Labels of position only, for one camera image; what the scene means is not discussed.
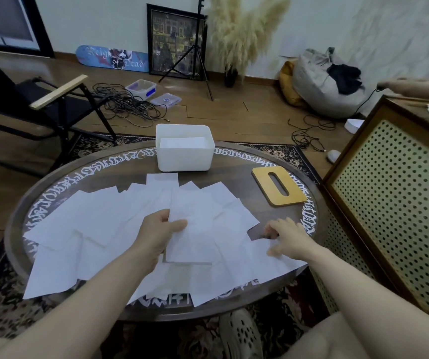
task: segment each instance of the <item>black vase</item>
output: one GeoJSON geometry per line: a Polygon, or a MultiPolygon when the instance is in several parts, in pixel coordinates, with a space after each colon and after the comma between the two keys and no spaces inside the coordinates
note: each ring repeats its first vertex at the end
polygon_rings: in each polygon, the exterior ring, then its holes
{"type": "Polygon", "coordinates": [[[228,71],[224,71],[224,85],[228,88],[232,88],[235,85],[237,76],[237,69],[230,68],[228,71]]]}

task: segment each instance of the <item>pegboard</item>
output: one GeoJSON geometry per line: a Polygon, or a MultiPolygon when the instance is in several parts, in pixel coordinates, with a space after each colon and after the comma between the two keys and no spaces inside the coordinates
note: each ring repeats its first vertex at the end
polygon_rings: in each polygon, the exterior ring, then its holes
{"type": "Polygon", "coordinates": [[[332,187],[429,311],[429,148],[382,120],[332,187]]]}
{"type": "MultiPolygon", "coordinates": [[[[351,240],[348,238],[344,230],[341,228],[341,225],[338,223],[338,221],[331,212],[329,212],[327,237],[324,246],[342,260],[354,266],[368,277],[374,279],[374,275],[372,274],[369,267],[367,267],[366,262],[362,259],[361,255],[355,249],[351,240]]],[[[333,314],[337,312],[338,308],[336,302],[334,301],[334,298],[329,294],[328,290],[322,283],[321,278],[315,272],[312,273],[314,281],[319,288],[319,292],[324,299],[329,313],[333,314]]]]}

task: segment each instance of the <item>white wall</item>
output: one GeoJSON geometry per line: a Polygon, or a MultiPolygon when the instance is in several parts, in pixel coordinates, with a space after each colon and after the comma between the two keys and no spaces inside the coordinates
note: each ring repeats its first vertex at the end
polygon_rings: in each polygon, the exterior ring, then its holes
{"type": "MultiPolygon", "coordinates": [[[[384,78],[429,78],[429,0],[364,0],[339,56],[361,69],[370,90],[384,78]]],[[[380,97],[375,94],[362,113],[380,97]]]]}
{"type": "MultiPolygon", "coordinates": [[[[52,47],[74,53],[83,44],[147,53],[146,3],[197,11],[198,0],[36,0],[52,47]]],[[[243,0],[243,8],[259,0],[243,0]]],[[[266,56],[247,75],[276,78],[284,59],[278,53],[284,35],[306,38],[307,47],[325,51],[347,35],[362,0],[292,0],[266,56]]],[[[222,71],[207,56],[208,70],[222,71]]]]}

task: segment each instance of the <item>wooden armrest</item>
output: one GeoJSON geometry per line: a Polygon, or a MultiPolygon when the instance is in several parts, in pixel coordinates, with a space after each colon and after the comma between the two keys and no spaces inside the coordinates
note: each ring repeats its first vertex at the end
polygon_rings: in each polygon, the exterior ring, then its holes
{"type": "Polygon", "coordinates": [[[74,90],[76,87],[78,87],[80,84],[83,83],[85,79],[87,79],[88,76],[82,74],[81,76],[76,77],[75,79],[72,79],[70,82],[65,83],[61,87],[57,88],[56,90],[51,91],[46,96],[43,96],[42,98],[36,100],[33,102],[29,107],[35,110],[39,110],[44,108],[46,105],[54,102],[56,99],[60,98],[61,96],[69,93],[70,91],[74,90]]]}

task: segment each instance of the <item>sneaker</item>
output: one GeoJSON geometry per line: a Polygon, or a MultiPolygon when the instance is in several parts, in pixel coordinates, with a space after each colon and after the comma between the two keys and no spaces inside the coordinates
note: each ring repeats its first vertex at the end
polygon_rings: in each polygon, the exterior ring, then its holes
{"type": "Polygon", "coordinates": [[[227,359],[263,359],[258,327],[246,309],[221,315],[219,336],[227,359]]]}

